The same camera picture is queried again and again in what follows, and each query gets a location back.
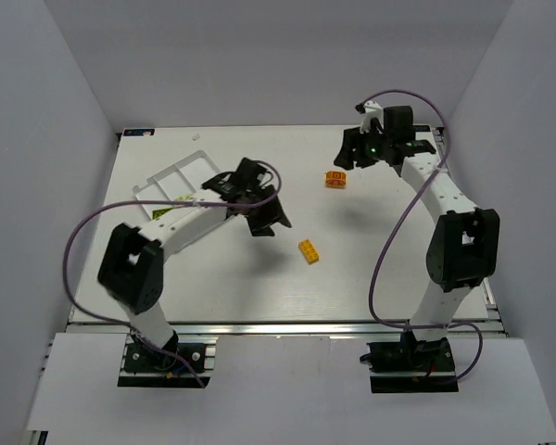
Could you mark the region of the pale green 2x2 lego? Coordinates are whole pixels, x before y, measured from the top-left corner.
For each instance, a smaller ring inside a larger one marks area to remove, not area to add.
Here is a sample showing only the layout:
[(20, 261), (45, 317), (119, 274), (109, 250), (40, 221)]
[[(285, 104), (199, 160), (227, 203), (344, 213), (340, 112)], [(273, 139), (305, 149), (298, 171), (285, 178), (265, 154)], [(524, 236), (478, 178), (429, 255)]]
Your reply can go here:
[(192, 194), (188, 194), (188, 195), (184, 195), (184, 196), (180, 196), (174, 199), (174, 201), (176, 202), (184, 202), (184, 201), (189, 201), (191, 200), (193, 197)]

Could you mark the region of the green upside-down 2x4 lego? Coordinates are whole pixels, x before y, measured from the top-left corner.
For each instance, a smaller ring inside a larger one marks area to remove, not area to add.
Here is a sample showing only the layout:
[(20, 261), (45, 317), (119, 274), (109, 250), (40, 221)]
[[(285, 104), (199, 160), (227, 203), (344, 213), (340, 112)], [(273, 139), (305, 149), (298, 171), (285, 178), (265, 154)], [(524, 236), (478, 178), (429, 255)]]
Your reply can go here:
[(171, 211), (171, 208), (153, 210), (152, 211), (152, 219), (156, 220), (156, 219), (160, 218), (161, 216), (163, 216), (164, 214), (168, 213), (169, 211)]

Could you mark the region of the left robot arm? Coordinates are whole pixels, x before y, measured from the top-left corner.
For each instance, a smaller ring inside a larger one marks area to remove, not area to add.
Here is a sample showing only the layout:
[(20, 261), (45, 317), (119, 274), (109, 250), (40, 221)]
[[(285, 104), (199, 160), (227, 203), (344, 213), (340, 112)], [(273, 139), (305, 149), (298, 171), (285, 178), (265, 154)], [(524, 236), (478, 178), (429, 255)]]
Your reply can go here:
[(167, 201), (169, 210), (140, 226), (117, 225), (108, 240), (97, 281), (117, 301), (144, 343), (171, 350), (174, 330), (159, 303), (167, 260), (239, 215), (253, 236), (273, 236), (292, 226), (278, 193), (282, 178), (269, 163), (243, 158), (218, 173), (188, 199)]

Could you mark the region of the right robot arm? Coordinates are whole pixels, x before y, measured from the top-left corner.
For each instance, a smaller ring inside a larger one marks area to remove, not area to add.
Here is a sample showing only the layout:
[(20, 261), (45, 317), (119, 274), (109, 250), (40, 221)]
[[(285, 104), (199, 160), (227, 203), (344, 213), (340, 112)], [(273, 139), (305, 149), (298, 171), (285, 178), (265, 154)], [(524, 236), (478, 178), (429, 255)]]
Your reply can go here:
[(453, 182), (435, 145), (418, 136), (411, 107), (367, 101), (360, 113), (361, 125), (343, 132), (334, 164), (351, 171), (386, 163), (432, 217), (435, 230), (425, 256), (430, 282), (407, 329), (418, 343), (439, 342), (463, 300), (495, 272), (499, 215), (479, 208)]

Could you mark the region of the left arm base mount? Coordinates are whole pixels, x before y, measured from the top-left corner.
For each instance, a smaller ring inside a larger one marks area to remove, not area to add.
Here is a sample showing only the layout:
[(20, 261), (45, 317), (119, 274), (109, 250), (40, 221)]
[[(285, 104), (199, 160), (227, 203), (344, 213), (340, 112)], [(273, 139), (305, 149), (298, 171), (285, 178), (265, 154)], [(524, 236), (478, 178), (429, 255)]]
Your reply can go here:
[(201, 380), (201, 386), (185, 365), (134, 343), (129, 337), (123, 350), (117, 385), (120, 388), (205, 388), (214, 368), (216, 346), (195, 340), (179, 342), (176, 354), (183, 357)]

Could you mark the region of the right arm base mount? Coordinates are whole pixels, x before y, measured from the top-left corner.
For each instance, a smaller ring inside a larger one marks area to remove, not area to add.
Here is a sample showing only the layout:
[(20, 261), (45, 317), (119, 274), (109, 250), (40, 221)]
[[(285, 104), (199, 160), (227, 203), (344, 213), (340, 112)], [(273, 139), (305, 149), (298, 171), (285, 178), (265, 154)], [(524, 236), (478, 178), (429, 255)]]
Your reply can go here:
[(446, 338), (430, 350), (398, 342), (368, 343), (360, 363), (369, 366), (373, 394), (456, 393), (455, 362)]

